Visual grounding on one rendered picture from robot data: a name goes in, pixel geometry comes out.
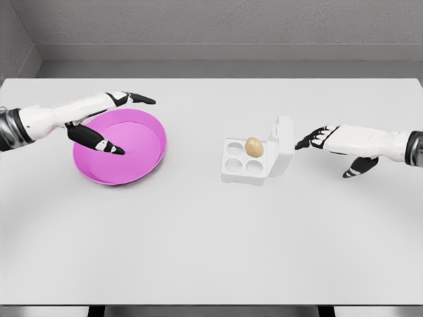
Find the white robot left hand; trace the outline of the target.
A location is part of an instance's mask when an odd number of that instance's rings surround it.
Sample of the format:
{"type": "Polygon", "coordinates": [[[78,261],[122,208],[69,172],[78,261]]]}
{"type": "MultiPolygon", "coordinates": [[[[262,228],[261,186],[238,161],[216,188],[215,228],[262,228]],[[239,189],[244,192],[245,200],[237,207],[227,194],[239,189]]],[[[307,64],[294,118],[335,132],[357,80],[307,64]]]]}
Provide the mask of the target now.
{"type": "Polygon", "coordinates": [[[53,113],[56,123],[66,128],[70,140],[94,151],[124,155],[125,151],[122,148],[83,125],[82,122],[109,109],[139,103],[153,105],[156,101],[134,92],[100,92],[60,104],[54,108],[53,113]]]}

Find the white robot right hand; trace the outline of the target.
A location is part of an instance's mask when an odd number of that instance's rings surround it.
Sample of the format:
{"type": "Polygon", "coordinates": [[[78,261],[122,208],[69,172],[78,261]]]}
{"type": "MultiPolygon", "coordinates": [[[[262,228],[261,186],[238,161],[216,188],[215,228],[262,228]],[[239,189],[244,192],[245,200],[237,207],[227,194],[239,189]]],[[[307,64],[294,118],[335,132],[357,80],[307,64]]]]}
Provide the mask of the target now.
{"type": "Polygon", "coordinates": [[[353,178],[374,168],[379,162],[376,141],[380,137],[376,129],[352,125],[326,125],[306,135],[295,145],[295,150],[313,147],[338,155],[355,157],[343,178],[353,178]]]}

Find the brown egg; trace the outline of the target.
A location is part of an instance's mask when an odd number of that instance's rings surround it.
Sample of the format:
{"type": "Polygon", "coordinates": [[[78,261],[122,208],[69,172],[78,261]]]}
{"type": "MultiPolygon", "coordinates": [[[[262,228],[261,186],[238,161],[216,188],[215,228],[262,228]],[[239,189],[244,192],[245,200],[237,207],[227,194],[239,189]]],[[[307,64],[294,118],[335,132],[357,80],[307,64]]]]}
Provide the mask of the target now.
{"type": "Polygon", "coordinates": [[[264,154],[264,146],[259,139],[249,137],[245,142],[245,151],[248,156],[258,158],[264,154]]]}

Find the white egg box with lid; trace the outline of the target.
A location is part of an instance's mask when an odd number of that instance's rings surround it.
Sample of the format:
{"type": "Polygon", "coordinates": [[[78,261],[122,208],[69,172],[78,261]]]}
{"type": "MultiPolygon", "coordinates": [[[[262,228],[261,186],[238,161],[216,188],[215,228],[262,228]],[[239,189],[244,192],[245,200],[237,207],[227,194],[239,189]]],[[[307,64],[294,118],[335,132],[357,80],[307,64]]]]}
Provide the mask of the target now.
{"type": "Polygon", "coordinates": [[[223,143],[221,181],[261,186],[265,179],[284,173],[294,155],[295,137],[292,120],[279,115],[266,141],[264,152],[255,158],[246,152],[246,139],[226,138],[223,143]]]}

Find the pink round plate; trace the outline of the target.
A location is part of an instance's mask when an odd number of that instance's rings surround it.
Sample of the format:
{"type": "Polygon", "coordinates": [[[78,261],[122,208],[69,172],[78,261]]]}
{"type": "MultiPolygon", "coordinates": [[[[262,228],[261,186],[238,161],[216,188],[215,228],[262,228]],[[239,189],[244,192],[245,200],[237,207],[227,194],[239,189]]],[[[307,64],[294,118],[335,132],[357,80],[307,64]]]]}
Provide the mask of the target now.
{"type": "Polygon", "coordinates": [[[160,163],[167,148],[162,123],[141,110],[105,112],[87,126],[125,151],[124,155],[114,155],[74,144],[76,168],[84,177],[99,184],[115,186],[139,180],[160,163]]]}

